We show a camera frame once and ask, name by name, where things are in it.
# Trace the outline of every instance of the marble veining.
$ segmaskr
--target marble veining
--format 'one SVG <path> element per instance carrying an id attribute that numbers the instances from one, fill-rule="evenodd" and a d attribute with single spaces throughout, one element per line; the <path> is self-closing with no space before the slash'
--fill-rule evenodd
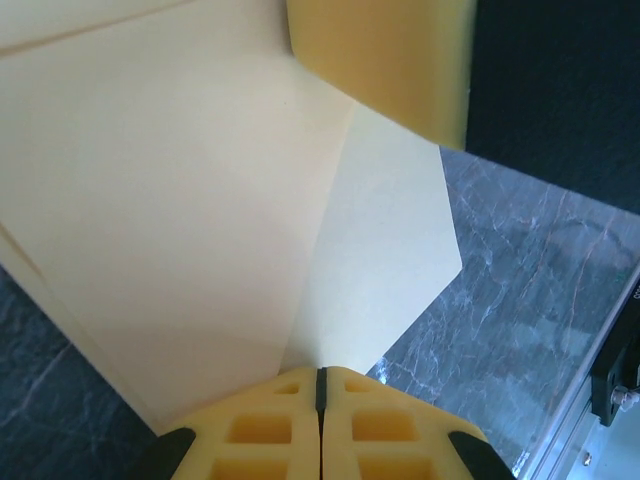
<path id="1" fill-rule="evenodd" d="M 463 270 L 369 375 L 477 424 L 517 472 L 640 261 L 640 217 L 443 163 Z"/>
<path id="2" fill-rule="evenodd" d="M 119 479 L 153 433 L 0 269 L 0 479 Z"/>

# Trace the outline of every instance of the paper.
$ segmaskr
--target paper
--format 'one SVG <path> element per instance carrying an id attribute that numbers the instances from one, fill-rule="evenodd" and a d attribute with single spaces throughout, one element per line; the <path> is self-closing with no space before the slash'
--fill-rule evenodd
<path id="1" fill-rule="evenodd" d="M 461 268 L 438 146 L 359 106 L 282 370 L 366 373 Z"/>
<path id="2" fill-rule="evenodd" d="M 144 420 L 276 375 L 353 104 L 291 56 L 282 2 L 6 56 L 0 91 L 0 223 Z"/>
<path id="3" fill-rule="evenodd" d="M 0 51 L 131 20 L 191 0 L 0 0 Z"/>

